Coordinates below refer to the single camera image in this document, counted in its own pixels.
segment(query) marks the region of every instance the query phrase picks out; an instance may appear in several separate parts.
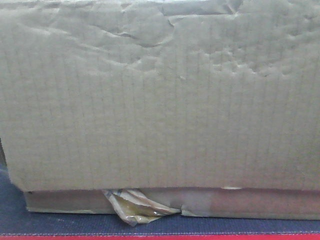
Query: red surface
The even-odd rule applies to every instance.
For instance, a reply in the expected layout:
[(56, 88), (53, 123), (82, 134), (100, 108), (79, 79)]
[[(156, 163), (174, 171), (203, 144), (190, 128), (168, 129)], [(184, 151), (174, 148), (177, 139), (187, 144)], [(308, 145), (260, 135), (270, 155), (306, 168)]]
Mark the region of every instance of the red surface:
[(320, 240), (320, 234), (165, 236), (0, 236), (0, 240)]

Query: cardboard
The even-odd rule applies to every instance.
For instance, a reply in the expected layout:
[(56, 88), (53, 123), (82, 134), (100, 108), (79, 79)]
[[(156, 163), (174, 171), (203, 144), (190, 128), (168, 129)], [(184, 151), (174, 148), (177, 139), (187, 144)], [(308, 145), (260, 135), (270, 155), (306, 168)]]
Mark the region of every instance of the cardboard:
[[(277, 189), (147, 188), (149, 199), (183, 216), (320, 220), (320, 192)], [(115, 214), (100, 190), (25, 194), (31, 212)]]
[(21, 190), (320, 190), (314, 0), (2, 0)]

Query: blue fabric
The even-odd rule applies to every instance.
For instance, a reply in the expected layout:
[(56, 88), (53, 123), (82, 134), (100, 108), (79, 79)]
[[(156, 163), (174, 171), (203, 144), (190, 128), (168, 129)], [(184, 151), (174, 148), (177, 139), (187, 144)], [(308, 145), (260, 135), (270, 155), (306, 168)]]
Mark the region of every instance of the blue fabric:
[(320, 221), (173, 215), (131, 227), (116, 215), (31, 213), (0, 168), (0, 235), (199, 235), (320, 233)]

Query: cardboard box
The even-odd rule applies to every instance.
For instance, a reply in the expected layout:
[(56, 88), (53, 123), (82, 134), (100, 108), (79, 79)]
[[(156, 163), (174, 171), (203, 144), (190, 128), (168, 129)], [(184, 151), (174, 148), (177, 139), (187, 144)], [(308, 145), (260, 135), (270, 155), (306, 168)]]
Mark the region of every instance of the cardboard box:
[(5, 0), (0, 30), (0, 136), (21, 190), (319, 198), (317, 1)]

